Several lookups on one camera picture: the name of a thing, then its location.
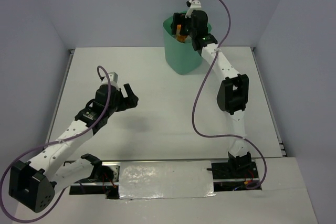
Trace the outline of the orange juice bottle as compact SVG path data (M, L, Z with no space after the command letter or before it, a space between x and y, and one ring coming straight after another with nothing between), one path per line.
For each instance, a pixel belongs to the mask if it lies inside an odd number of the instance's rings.
M181 28L182 28L182 26L180 24L177 25L177 27L176 27L176 40L178 42L185 43L188 35L182 35L181 34Z

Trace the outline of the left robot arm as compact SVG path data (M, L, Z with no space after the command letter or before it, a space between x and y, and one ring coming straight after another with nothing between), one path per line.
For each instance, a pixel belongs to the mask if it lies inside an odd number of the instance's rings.
M81 179L95 182L105 173L113 178L113 171L91 154L83 154L68 165L65 161L104 127L113 113L138 105L139 98L130 85L125 84L124 89L126 97L114 86L101 85L95 98L78 112L56 144L27 162L16 161L10 169L9 195L39 213L50 204L56 193Z

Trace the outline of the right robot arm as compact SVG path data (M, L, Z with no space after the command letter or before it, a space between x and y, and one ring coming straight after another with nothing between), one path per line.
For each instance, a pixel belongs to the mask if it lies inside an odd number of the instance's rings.
M240 177L251 166L251 154L243 140L246 135L244 112L248 102L249 78L239 73L224 56L218 41L208 30L208 16L204 11L174 13L170 27L173 35L191 38L193 49L209 63L221 82L216 102L233 130L228 135L228 171L233 177Z

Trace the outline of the green plastic bin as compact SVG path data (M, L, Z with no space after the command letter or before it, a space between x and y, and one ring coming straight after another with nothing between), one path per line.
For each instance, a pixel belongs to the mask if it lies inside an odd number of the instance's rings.
M186 75L198 68L203 58L194 51L191 42L181 43L172 35L173 16L163 22L163 41L165 60L178 74Z

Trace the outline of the silver tape panel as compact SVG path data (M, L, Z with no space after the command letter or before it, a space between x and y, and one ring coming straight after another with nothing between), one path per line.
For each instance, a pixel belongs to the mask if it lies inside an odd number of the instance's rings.
M124 162L119 171L121 199L215 196L210 161Z

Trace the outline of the metal base rail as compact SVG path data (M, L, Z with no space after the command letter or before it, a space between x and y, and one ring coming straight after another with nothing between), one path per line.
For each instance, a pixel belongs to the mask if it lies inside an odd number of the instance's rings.
M100 195L106 199L181 199L215 196L258 185L255 162L233 171L222 161L104 162L102 175L71 185L70 195Z

